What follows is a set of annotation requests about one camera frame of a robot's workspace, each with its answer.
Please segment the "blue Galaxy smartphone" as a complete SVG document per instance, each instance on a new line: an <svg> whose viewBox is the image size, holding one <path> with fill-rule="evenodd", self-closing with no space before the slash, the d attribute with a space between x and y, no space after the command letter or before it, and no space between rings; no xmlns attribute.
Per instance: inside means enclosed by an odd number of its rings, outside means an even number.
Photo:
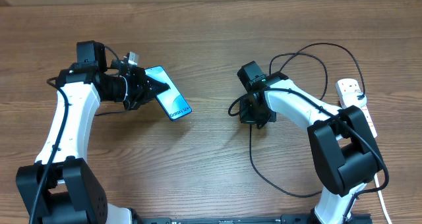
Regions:
<svg viewBox="0 0 422 224"><path fill-rule="evenodd" d="M158 94L156 99L171 121L180 119L192 112L190 105L162 66L151 67L146 69L145 72L147 76L169 86L169 89Z"/></svg>

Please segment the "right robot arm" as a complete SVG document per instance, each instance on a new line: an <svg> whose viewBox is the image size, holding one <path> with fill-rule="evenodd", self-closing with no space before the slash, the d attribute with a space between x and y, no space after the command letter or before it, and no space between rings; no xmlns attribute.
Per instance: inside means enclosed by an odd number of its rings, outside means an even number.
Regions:
<svg viewBox="0 0 422 224"><path fill-rule="evenodd" d="M353 205L368 193L367 183L388 170L362 109L330 105L298 88L281 72L264 74L251 61L237 77L247 93L236 99L242 123L262 128L282 114L307 132L315 171L323 184L310 213L283 214L282 223L372 223L354 214Z"/></svg>

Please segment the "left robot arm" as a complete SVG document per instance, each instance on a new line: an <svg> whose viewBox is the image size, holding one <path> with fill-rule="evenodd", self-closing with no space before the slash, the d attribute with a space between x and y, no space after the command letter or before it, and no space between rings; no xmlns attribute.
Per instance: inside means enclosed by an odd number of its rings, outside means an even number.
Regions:
<svg viewBox="0 0 422 224"><path fill-rule="evenodd" d="M55 116L34 164L16 174L30 223L142 223L134 209L108 202L86 161L90 131L101 102L136 110L170 87L148 76L136 59L107 65L107 50L100 42L78 42L76 62L47 80L57 90ZM107 74L109 68L118 73Z"/></svg>

